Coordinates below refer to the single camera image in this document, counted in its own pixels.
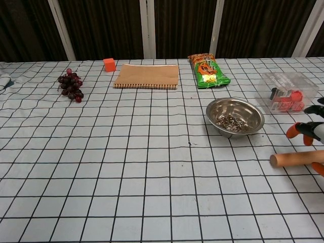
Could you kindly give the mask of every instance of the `curtain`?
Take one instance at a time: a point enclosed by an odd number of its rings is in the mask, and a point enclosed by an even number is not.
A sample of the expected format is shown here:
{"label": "curtain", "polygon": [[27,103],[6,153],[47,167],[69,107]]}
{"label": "curtain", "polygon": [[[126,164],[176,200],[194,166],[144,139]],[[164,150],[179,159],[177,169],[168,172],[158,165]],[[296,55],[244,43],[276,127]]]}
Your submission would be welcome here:
{"label": "curtain", "polygon": [[77,60],[142,59],[138,0],[59,0]]}
{"label": "curtain", "polygon": [[67,60],[47,1],[0,1],[0,61]]}
{"label": "curtain", "polygon": [[290,57],[315,0],[226,0],[217,58]]}
{"label": "curtain", "polygon": [[324,57],[324,24],[320,27],[307,53],[307,57]]}
{"label": "curtain", "polygon": [[217,1],[154,0],[157,58],[209,52]]}

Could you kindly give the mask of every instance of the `seeds in bowl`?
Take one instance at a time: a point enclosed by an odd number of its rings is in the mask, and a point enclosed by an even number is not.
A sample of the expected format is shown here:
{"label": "seeds in bowl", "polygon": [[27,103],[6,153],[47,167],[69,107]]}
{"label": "seeds in bowl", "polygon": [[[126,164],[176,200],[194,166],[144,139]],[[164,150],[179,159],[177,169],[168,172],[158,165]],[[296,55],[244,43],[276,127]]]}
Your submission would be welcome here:
{"label": "seeds in bowl", "polygon": [[245,121],[240,118],[234,118],[231,115],[217,118],[216,124],[232,132],[246,132],[249,129],[249,126]]}

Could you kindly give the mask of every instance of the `plastic container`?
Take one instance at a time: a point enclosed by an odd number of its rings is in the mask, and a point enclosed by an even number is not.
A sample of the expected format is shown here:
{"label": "plastic container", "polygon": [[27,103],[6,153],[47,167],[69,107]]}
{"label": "plastic container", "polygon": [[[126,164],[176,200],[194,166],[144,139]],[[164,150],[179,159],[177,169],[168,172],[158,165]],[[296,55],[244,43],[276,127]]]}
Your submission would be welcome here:
{"label": "plastic container", "polygon": [[301,112],[318,91],[318,86],[300,72],[264,73],[255,88],[256,98],[261,98],[272,113]]}

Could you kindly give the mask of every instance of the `green snack packaging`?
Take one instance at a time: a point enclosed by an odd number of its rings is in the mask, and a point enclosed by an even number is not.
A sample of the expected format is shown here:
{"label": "green snack packaging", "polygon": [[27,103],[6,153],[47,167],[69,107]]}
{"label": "green snack packaging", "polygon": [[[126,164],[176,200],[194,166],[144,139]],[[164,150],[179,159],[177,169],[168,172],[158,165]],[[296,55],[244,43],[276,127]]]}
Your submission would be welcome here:
{"label": "green snack packaging", "polygon": [[227,85],[231,82],[222,73],[213,54],[194,54],[188,58],[197,76],[197,86],[199,89]]}

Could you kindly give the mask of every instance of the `notebook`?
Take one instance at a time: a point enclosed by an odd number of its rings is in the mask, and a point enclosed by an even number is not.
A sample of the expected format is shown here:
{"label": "notebook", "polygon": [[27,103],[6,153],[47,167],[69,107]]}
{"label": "notebook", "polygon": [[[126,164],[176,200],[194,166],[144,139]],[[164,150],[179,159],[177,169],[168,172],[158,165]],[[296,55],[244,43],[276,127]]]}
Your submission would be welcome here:
{"label": "notebook", "polygon": [[121,67],[114,88],[176,89],[178,65],[129,65]]}

